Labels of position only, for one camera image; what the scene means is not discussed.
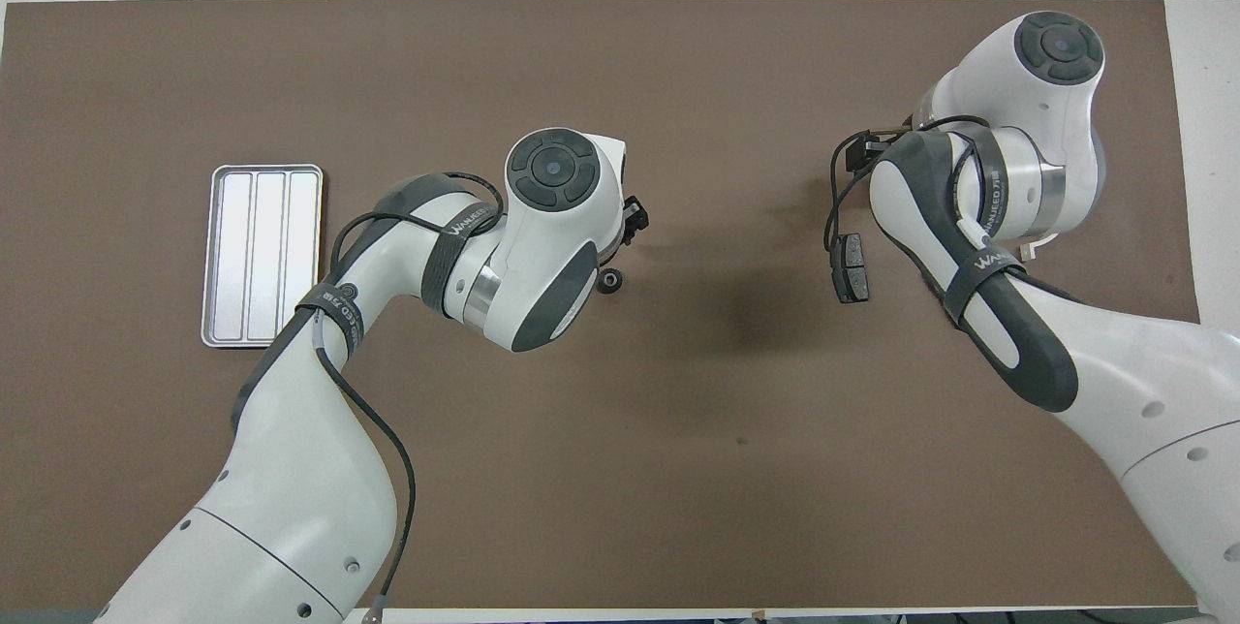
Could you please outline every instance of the silver metal tray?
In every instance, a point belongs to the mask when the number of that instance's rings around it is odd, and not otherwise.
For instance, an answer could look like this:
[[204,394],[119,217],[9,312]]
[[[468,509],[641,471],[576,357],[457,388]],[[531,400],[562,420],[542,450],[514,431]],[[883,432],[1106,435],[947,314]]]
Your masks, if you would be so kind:
[[202,342],[265,347],[319,282],[322,170],[221,166],[211,175]]

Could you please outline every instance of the white robotic arm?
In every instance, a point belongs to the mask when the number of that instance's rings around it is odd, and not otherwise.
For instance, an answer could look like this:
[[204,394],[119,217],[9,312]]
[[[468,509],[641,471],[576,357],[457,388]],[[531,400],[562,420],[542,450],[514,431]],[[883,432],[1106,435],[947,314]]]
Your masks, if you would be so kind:
[[[919,128],[866,170],[883,232],[1022,398],[1120,479],[1198,593],[1240,623],[1240,340],[1105,311],[1028,278],[992,239],[1064,232],[1102,185],[1090,103],[1102,46],[1038,11],[998,29],[921,102]],[[966,113],[973,122],[947,122]]]
[[600,263],[645,227],[621,192],[624,150],[575,130],[527,135],[506,161],[506,216],[438,174],[378,201],[243,386],[218,479],[97,620],[345,619],[387,557],[397,509],[329,367],[403,294],[507,350],[558,337]]

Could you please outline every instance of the round center button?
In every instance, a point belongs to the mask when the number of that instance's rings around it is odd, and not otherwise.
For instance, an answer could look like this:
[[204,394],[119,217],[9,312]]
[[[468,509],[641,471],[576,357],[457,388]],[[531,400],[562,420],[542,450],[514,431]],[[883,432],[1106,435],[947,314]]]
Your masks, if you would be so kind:
[[537,155],[531,165],[531,172],[533,172],[534,179],[538,179],[539,184],[543,186],[563,186],[568,182],[568,179],[573,177],[573,172],[577,170],[577,163],[573,161],[573,155],[570,151],[565,151],[562,148],[549,146],[543,148]]
[[1052,25],[1042,33],[1042,50],[1053,60],[1073,62],[1085,55],[1085,37],[1070,25]]

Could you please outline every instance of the black rubber wheel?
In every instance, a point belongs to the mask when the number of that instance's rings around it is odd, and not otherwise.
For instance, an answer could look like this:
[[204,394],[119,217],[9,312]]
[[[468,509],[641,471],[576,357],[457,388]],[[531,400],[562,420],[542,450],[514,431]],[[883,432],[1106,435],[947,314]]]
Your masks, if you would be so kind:
[[619,290],[620,285],[624,285],[624,275],[615,268],[604,268],[594,283],[594,288],[599,290],[600,295],[610,295]]

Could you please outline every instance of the brown mat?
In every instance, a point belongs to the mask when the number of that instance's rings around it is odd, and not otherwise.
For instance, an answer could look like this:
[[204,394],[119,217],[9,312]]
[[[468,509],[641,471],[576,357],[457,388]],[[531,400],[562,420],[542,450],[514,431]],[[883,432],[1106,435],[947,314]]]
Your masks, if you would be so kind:
[[0,607],[102,604],[227,455],[258,354],[198,340],[217,165],[314,161],[335,234],[414,174],[500,181],[546,125],[627,139],[653,223],[616,261],[624,290],[548,349],[505,354],[412,299],[367,336],[346,373],[419,479],[393,605],[1190,603],[1101,461],[949,328],[863,195],[844,227],[874,301],[830,292],[830,149],[1043,6],[1106,42],[1110,179],[1032,272],[1195,320],[1159,1],[9,6]]

